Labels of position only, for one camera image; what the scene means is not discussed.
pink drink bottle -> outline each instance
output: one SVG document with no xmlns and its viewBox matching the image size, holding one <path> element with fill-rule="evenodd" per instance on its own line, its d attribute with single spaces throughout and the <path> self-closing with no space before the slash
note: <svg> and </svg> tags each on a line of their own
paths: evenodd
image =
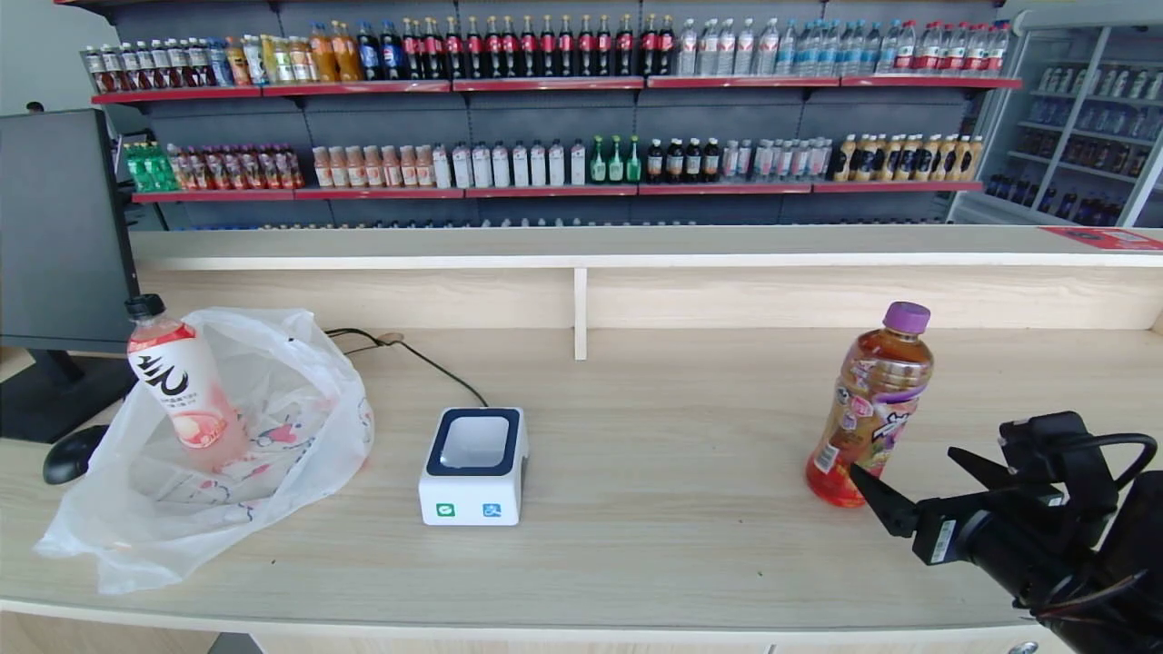
<svg viewBox="0 0 1163 654">
<path fill-rule="evenodd" d="M 247 454 L 238 413 L 222 390 L 206 340 L 165 314 L 156 294 L 126 301 L 137 324 L 129 336 L 129 365 L 170 415 L 178 441 L 195 468 L 217 472 Z"/>
</svg>

black bottle cap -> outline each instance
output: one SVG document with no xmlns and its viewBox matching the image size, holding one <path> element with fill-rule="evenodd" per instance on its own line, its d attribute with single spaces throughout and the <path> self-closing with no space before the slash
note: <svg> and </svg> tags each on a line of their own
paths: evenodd
<svg viewBox="0 0 1163 654">
<path fill-rule="evenodd" d="M 154 318 L 165 312 L 165 303 L 157 293 L 134 296 L 126 300 L 126 311 L 129 312 L 129 318 Z"/>
</svg>

computer mouse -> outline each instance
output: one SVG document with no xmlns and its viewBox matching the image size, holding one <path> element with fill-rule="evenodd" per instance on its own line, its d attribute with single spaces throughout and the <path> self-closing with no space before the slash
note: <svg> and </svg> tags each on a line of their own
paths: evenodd
<svg viewBox="0 0 1163 654">
<path fill-rule="evenodd" d="M 88 471 L 88 457 L 108 428 L 108 425 L 94 425 L 57 441 L 44 456 L 44 483 L 63 484 Z"/>
</svg>

wooden counter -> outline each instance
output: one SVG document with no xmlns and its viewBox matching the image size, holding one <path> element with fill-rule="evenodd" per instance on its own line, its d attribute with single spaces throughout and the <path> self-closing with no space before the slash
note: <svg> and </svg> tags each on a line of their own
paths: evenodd
<svg viewBox="0 0 1163 654">
<path fill-rule="evenodd" d="M 927 568 L 870 511 L 832 507 L 804 485 L 854 335 L 594 330 L 591 358 L 578 364 L 568 330 L 409 333 L 494 405 L 525 407 L 531 458 L 520 526 L 421 524 L 415 486 L 436 418 L 471 398 L 405 351 L 371 350 L 354 355 L 377 418 L 365 469 L 181 584 L 126 596 L 95 593 L 92 560 L 31 552 L 62 489 L 40 479 L 44 446 L 0 441 L 0 610 L 272 642 L 314 634 L 765 647 L 1043 634 L 979 570 Z M 1154 410 L 1161 335 L 926 337 L 936 375 L 885 476 L 913 498 L 973 490 L 946 448 L 997 458 L 998 424 L 1012 419 L 1073 408 L 1094 433 L 1163 436 Z M 1112 465 L 1133 455 L 1111 454 Z"/>
</svg>

red sign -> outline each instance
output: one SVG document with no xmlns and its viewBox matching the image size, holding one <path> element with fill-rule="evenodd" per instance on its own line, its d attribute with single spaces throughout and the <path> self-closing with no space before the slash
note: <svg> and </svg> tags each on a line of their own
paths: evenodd
<svg viewBox="0 0 1163 654">
<path fill-rule="evenodd" d="M 1163 241 L 1114 227 L 1043 227 L 1042 229 L 1103 250 L 1163 250 Z"/>
</svg>

